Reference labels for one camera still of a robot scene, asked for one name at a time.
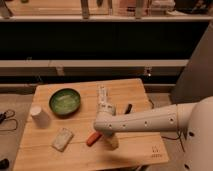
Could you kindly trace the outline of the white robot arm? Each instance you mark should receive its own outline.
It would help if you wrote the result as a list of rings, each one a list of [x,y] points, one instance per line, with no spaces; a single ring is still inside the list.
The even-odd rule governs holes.
[[[126,115],[113,115],[107,103],[100,103],[94,129],[105,136],[181,131],[186,137],[181,171],[213,171],[213,96]]]

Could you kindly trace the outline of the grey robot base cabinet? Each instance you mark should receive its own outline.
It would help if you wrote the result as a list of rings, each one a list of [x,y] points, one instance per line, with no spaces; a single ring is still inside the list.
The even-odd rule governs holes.
[[[213,96],[213,21],[172,89],[170,99],[173,103],[188,103],[209,96]]]

